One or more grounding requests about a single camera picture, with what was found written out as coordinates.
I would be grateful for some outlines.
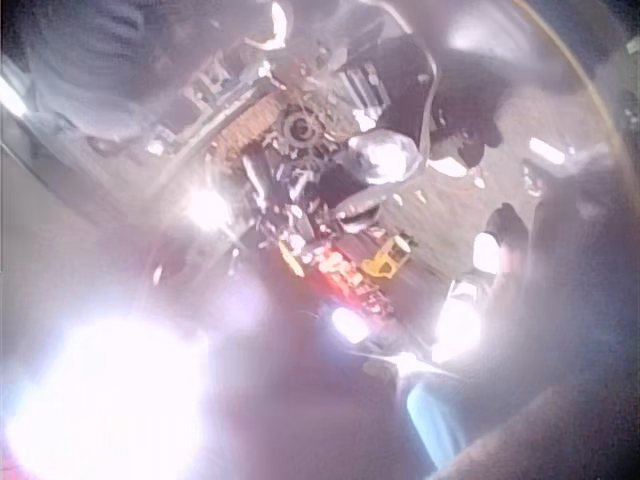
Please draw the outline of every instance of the yellow tool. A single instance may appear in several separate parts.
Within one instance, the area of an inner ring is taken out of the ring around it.
[[[373,259],[362,262],[362,270],[377,278],[393,278],[411,256],[409,243],[400,235],[391,237]]]
[[[284,242],[278,242],[278,247],[280,247],[280,253],[282,254],[282,258],[289,265],[293,273],[295,273],[299,277],[304,277],[304,268],[298,262],[295,255],[291,253],[291,250],[284,244]]]

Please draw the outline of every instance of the person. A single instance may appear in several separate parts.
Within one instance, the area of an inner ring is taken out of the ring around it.
[[[484,316],[492,318],[512,310],[518,298],[529,232],[509,203],[491,214],[485,231],[492,232],[501,245],[500,269],[484,308]],[[418,383],[407,397],[409,416],[437,470],[446,468],[483,431],[477,419],[469,414],[474,410],[469,396],[469,391],[457,381],[438,379]]]
[[[589,429],[605,435],[576,448],[580,461],[593,468],[594,475],[606,465],[603,457],[614,458],[611,445],[628,447],[628,438],[633,438],[628,419],[633,416],[625,419],[624,415],[634,407],[637,410],[637,395],[629,392],[634,390],[630,379],[637,365],[633,339],[638,263],[634,222],[629,221],[633,213],[616,185],[615,172],[594,162],[575,178],[547,186],[526,245],[521,226],[513,228],[519,222],[511,222],[514,235],[510,238],[519,238],[522,248],[514,249],[514,243],[507,242],[511,244],[505,250],[516,268],[498,275],[485,311],[490,333],[483,346],[457,365],[471,380],[461,385],[423,381],[410,391],[409,416],[436,470],[446,472],[442,478],[472,478],[467,475],[474,455],[487,452],[504,471],[513,473],[505,467],[508,464],[529,472],[540,471],[536,469],[541,465],[566,472],[567,465],[579,463],[569,453],[563,452],[560,458],[557,451],[541,446],[544,455],[525,462],[527,454],[509,443],[509,436],[517,435],[524,448],[526,435],[535,434],[532,445],[539,445],[544,436],[557,446],[557,438],[567,440],[568,434],[554,422],[562,425],[565,420],[585,436]],[[502,210],[513,219],[512,208]],[[620,395],[602,394],[607,388]],[[572,405],[593,418],[583,421],[573,413],[567,415]],[[620,419],[619,428],[606,427],[609,414]],[[549,432],[541,430],[543,423]],[[501,458],[497,444],[513,458]],[[598,462],[587,458],[592,444],[601,448]],[[470,453],[459,458],[470,446]],[[554,461],[557,465],[549,466]],[[484,465],[487,476],[474,474],[473,478],[498,478],[500,470]],[[512,478],[504,471],[500,478]],[[529,475],[520,478],[542,478],[539,473]]]
[[[141,134],[253,3],[33,0],[18,23],[40,116],[108,141]]]

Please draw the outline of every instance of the headlight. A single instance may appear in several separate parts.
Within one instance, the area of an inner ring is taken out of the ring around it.
[[[213,190],[202,190],[191,195],[188,214],[196,225],[207,232],[223,227],[231,221],[229,205]]]
[[[366,339],[371,331],[367,322],[347,308],[338,308],[331,314],[331,323],[353,345]]]
[[[482,320],[473,305],[448,298],[436,324],[437,343],[432,359],[444,363],[476,347],[481,340]]]
[[[205,354],[154,323],[76,330],[7,424],[14,457],[43,480],[182,477],[202,440]]]

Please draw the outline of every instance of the jeans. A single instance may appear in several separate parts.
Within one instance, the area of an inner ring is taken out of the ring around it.
[[[460,396],[451,386],[420,383],[407,397],[407,410],[438,471],[472,441]]]

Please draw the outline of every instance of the bright light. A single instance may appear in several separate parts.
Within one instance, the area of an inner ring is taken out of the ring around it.
[[[231,212],[224,199],[213,190],[192,194],[189,217],[203,230],[210,232],[231,221]]]
[[[24,117],[27,113],[27,106],[20,95],[2,77],[0,77],[0,103],[18,118]]]
[[[473,266],[478,270],[497,275],[500,268],[500,246],[493,235],[480,233],[473,242]]]
[[[263,77],[268,77],[270,75],[271,75],[271,64],[267,60],[264,60],[262,62],[262,65],[260,65],[260,67],[258,68],[258,76],[260,78],[263,78]]]
[[[271,20],[273,20],[273,49],[284,48],[287,39],[287,15],[278,2],[271,4]]]
[[[304,238],[302,238],[297,233],[289,235],[289,245],[291,245],[291,248],[294,252],[299,252],[304,248],[306,244],[307,242],[304,241]]]
[[[153,271],[153,284],[157,287],[160,285],[160,280],[162,279],[162,265],[158,265],[158,267]]]
[[[42,480],[172,480],[202,442],[206,342],[155,323],[103,321],[64,343],[6,434]]]
[[[424,196],[424,193],[422,193],[422,190],[416,190],[415,192],[416,197],[418,197],[418,200],[420,200],[422,203],[427,203],[427,199]]]
[[[562,165],[566,158],[565,154],[560,150],[553,148],[548,143],[538,140],[537,138],[531,139],[529,142],[529,148],[554,165]]]
[[[476,347],[481,339],[481,323],[473,305],[448,298],[436,325],[436,338],[440,346],[434,348],[433,360],[441,363],[443,357],[448,360]]]
[[[161,140],[153,139],[147,145],[147,152],[159,157],[164,153],[164,144]]]
[[[376,121],[364,113],[364,110],[354,110],[353,117],[356,119],[356,122],[358,122],[360,131],[363,133],[376,128]]]
[[[253,45],[261,50],[280,50],[286,47],[287,40],[287,15],[278,2],[271,4],[271,21],[273,22],[273,38],[265,43],[257,43],[253,40],[246,39],[249,45]]]
[[[429,370],[428,365],[418,360],[413,353],[400,353],[395,357],[392,357],[391,362],[396,366],[398,369],[398,375],[401,377]]]
[[[451,178],[466,177],[468,173],[467,167],[452,157],[446,157],[442,160],[432,160],[429,162],[429,166],[433,167],[436,172]]]
[[[371,331],[367,322],[347,308],[338,308],[331,314],[331,322],[338,332],[353,345],[367,338]]]
[[[396,245],[398,245],[402,250],[407,253],[411,253],[411,245],[409,245],[409,243],[400,235],[396,235],[393,240],[396,242]]]
[[[297,219],[301,219],[302,216],[304,215],[304,212],[302,211],[302,209],[297,205],[291,205],[291,213],[293,213],[293,216],[296,217]]]
[[[376,176],[369,182],[380,185],[401,181],[407,172],[407,154],[395,143],[372,145],[367,150],[367,159],[376,167]]]

